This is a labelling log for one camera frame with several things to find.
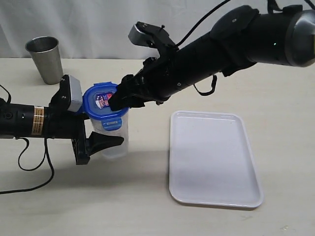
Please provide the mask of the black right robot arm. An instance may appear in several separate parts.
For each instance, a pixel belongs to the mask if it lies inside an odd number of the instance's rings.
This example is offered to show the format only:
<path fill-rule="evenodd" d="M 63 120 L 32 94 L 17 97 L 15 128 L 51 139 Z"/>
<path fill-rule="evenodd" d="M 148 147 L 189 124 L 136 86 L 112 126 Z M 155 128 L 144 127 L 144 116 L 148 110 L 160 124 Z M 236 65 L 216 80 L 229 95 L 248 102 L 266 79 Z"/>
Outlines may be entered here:
<path fill-rule="evenodd" d="M 110 108 L 162 104 L 172 95 L 217 73 L 230 76 L 257 63 L 307 67 L 315 61 L 315 12 L 290 5 L 261 14 L 248 5 L 222 16 L 212 29 L 183 48 L 162 27 L 136 23 L 129 32 L 137 46 L 155 48 L 136 74 L 128 74 L 109 99 Z"/>

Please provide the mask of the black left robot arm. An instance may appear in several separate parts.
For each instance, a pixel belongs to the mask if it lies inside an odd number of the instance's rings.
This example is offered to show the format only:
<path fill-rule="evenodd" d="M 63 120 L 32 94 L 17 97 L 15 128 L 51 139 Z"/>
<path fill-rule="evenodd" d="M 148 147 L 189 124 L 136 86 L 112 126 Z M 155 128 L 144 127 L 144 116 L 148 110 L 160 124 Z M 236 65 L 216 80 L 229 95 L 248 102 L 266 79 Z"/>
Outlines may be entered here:
<path fill-rule="evenodd" d="M 1 138 L 70 139 L 77 165 L 86 165 L 90 156 L 123 143 L 120 136 L 92 132 L 86 137 L 86 115 L 58 109 L 7 103 L 0 100 Z"/>

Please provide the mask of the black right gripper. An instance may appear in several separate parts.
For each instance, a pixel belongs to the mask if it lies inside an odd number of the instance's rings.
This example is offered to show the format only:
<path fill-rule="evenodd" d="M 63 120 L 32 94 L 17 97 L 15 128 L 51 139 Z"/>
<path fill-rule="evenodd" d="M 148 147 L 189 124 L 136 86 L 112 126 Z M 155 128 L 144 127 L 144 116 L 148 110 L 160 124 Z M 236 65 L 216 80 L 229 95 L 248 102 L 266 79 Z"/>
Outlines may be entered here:
<path fill-rule="evenodd" d="M 135 75 L 124 76 L 109 99 L 111 110 L 142 108 L 150 101 L 161 105 L 173 94 L 187 88 L 187 83 L 181 81 L 183 77 L 168 63 L 168 60 L 150 57 L 143 61 L 143 68 Z"/>

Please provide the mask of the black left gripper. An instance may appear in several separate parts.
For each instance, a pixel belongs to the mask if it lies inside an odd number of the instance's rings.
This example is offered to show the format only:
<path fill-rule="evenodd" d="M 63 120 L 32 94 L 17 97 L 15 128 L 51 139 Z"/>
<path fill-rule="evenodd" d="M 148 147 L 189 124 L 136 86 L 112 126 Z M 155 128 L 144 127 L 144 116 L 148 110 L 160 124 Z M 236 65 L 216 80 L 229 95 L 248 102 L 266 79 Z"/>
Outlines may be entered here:
<path fill-rule="evenodd" d="M 86 165 L 90 156 L 108 148 L 120 146 L 121 136 L 109 136 L 92 132 L 86 137 L 86 115 L 76 114 L 54 108 L 45 109 L 45 137 L 51 139 L 70 139 L 77 165 Z"/>

